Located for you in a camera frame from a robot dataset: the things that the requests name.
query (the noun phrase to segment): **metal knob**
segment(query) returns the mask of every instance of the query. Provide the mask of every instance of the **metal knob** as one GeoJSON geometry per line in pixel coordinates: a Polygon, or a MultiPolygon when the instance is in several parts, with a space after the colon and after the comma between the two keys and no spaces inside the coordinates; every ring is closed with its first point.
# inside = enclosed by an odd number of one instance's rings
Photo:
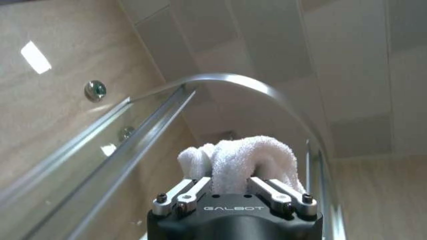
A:
{"type": "Polygon", "coordinates": [[[98,80],[90,81],[84,86],[84,95],[91,102],[100,102],[107,95],[104,83],[98,80]]]}

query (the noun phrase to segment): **towel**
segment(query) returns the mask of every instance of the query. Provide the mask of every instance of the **towel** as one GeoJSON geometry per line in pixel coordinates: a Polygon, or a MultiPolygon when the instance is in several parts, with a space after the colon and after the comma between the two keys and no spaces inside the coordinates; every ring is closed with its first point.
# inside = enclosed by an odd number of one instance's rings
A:
{"type": "Polygon", "coordinates": [[[279,179],[305,193],[291,148],[269,136],[222,140],[187,148],[178,156],[185,178],[213,177],[214,194],[245,194],[247,179],[279,179]]]}

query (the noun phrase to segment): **white ceiling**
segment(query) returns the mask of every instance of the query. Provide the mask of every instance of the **white ceiling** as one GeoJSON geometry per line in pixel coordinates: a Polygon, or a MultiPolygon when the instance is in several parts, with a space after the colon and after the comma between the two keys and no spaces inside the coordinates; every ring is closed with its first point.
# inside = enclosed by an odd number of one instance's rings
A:
{"type": "MultiPolygon", "coordinates": [[[[122,0],[167,81],[206,72],[277,87],[338,158],[427,154],[427,1],[122,0]]],[[[186,110],[202,142],[271,135],[305,154],[287,113],[206,86],[186,110]]]]}

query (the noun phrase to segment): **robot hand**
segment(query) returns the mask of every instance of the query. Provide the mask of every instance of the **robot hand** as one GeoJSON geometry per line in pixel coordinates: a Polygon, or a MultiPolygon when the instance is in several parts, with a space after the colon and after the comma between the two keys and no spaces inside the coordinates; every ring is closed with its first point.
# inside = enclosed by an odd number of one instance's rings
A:
{"type": "Polygon", "coordinates": [[[148,240],[322,240],[318,202],[277,179],[249,179],[247,194],[210,193],[185,179],[152,201],[148,240]]]}

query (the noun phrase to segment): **shower cubicle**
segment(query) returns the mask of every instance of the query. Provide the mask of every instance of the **shower cubicle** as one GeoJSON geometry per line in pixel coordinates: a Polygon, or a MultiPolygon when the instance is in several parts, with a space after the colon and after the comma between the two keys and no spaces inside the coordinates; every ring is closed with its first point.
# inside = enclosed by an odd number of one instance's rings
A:
{"type": "MultiPolygon", "coordinates": [[[[306,163],[306,190],[319,201],[323,237],[327,240],[346,239],[342,206],[329,169],[329,152],[318,129],[279,91],[253,78],[229,73],[194,75],[146,94],[126,98],[0,192],[0,239],[106,239],[108,235],[103,234],[107,230],[100,226],[114,228],[123,222],[138,229],[134,237],[143,237],[143,216],[150,210],[155,192],[167,190],[154,187],[154,181],[165,187],[178,183],[177,179],[157,178],[155,173],[163,172],[167,176],[179,171],[177,164],[171,166],[162,162],[159,153],[170,148],[185,149],[179,144],[183,125],[177,125],[177,122],[183,121],[182,112],[193,101],[198,101],[201,86],[205,85],[241,88],[251,96],[270,101],[299,123],[307,135],[306,159],[299,159],[299,162],[306,163]],[[144,187],[124,191],[123,186],[130,179],[144,187]],[[143,198],[134,195],[136,191],[144,191],[143,198]],[[130,194],[127,199],[138,206],[138,213],[127,208],[131,203],[120,202],[123,194],[130,194]],[[126,211],[131,211],[128,215],[122,214],[126,211]],[[120,219],[132,214],[140,218],[120,219]]],[[[88,97],[102,97],[103,94],[100,88],[94,89],[92,86],[87,89],[88,97]]],[[[132,239],[124,235],[114,238],[132,239]]]]}

